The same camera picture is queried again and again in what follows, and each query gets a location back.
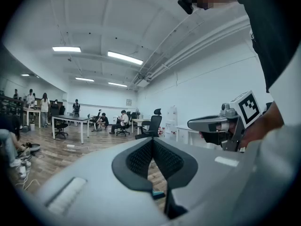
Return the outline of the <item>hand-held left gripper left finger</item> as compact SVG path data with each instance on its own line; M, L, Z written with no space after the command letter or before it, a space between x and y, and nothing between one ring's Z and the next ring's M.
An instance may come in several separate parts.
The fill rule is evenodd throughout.
M47 180L35 196L63 226L161 226L169 219L148 192L128 189L111 165L133 140L89 153Z

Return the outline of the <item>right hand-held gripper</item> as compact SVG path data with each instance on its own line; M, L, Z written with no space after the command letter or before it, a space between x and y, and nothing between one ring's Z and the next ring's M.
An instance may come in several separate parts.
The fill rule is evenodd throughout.
M188 128L199 131L201 137L212 144L220 144L222 132L227 139L222 142L226 151L239 151L241 140L246 129L261 116L261 110L253 92L244 92L229 103L222 104L220 115L210 115L191 119L187 122ZM221 126L222 132L216 132Z

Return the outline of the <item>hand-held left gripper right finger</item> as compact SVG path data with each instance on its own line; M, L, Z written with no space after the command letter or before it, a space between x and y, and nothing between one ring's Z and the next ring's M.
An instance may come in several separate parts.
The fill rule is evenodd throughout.
M246 185L249 155L158 138L153 159L167 181L163 219L153 226L250 226L256 222Z

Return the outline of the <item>person's right forearm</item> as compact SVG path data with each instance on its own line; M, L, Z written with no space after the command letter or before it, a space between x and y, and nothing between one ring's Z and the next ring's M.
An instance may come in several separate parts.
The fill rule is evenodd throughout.
M240 141L240 147L247 147L250 142L263 139L270 131L278 129L283 125L284 121L282 115L274 101L271 103L265 114L247 128Z

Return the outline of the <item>white water dispenser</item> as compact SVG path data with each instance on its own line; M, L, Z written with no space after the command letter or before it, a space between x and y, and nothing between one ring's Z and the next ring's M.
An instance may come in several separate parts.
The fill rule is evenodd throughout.
M177 128L175 121L167 120L165 124L165 139L176 141Z

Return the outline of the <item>plastic-wrapped water bottle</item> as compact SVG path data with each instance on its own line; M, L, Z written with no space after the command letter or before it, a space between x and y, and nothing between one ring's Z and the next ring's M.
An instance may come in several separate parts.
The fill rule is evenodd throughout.
M175 124L177 124L177 108L176 106L171 106L167 111L167 120L173 121Z

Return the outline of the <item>black mesh headrest chair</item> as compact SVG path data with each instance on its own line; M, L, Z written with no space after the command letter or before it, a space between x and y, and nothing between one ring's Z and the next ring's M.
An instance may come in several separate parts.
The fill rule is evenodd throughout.
M135 136L135 139L141 139L146 137L159 137L158 129L162 121L161 108L154 110L154 115L150 121L143 121L141 126L137 129L140 130L140 134Z

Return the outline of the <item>black chair raised headrest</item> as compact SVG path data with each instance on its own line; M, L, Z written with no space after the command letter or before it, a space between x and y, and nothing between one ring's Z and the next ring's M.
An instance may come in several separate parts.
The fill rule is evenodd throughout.
M97 131L97 128L98 128L98 120L99 120L99 118L100 118L101 112L102 112L102 110L99 109L99 110L98 110L97 116L92 116L92 117L90 118L90 122L93 124L93 130L92 130L92 132L96 132L96 131Z

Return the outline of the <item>light wooden desk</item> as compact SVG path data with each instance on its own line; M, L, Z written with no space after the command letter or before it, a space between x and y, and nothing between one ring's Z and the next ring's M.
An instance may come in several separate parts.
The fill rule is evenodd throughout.
M131 126L131 132L134 132L135 125L137 127L142 126L143 121L151 121L150 119L132 119L132 126Z

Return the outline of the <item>dark-top table white legs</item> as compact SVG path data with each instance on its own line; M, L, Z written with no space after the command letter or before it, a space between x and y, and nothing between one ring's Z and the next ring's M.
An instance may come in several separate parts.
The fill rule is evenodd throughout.
M85 118L85 117L75 117L75 116L69 116L69 115L57 115L52 117L52 136L53 139L55 139L55 120L62 120L62 121L71 121L71 122L78 122L80 123L80 140L81 143L84 144L84 128L83 124L86 122L87 123L87 137L89 137L89 121L90 118Z

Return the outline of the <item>white charger cluster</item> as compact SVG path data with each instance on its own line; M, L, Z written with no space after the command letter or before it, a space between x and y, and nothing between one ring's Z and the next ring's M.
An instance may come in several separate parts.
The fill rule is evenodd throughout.
M19 178L25 179L30 171L31 162L28 161L27 159L25 160L16 159L15 164L16 164L16 170Z

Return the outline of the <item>white ceiling air unit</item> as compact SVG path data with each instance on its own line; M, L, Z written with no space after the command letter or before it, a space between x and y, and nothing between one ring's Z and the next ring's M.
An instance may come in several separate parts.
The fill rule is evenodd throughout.
M151 80L152 78L148 74L138 74L135 86L144 88L150 84Z

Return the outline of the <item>white ceiling pipes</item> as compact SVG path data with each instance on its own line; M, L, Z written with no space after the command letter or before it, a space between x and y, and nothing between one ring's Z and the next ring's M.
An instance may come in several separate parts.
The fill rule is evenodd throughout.
M249 26L247 15L227 12L211 15L205 19L200 14L194 13L167 32L154 30L154 33L147 37L147 41L155 42L155 46L150 49L149 55L128 89L139 90L140 87L135 86L138 74L148 74L154 80L197 52Z

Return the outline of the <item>light desk white legs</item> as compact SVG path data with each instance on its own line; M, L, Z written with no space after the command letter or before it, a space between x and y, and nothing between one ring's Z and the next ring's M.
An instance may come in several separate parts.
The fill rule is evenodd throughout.
M26 125L29 126L29 113L38 113L38 119L39 119L39 128L41 128L41 111L40 110L34 110L32 108L24 107L23 111L26 112Z

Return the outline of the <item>person's black shirt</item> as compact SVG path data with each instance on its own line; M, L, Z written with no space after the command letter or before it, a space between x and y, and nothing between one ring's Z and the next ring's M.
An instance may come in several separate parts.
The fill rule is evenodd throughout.
M270 89L301 41L301 0L237 0L244 5L252 43Z

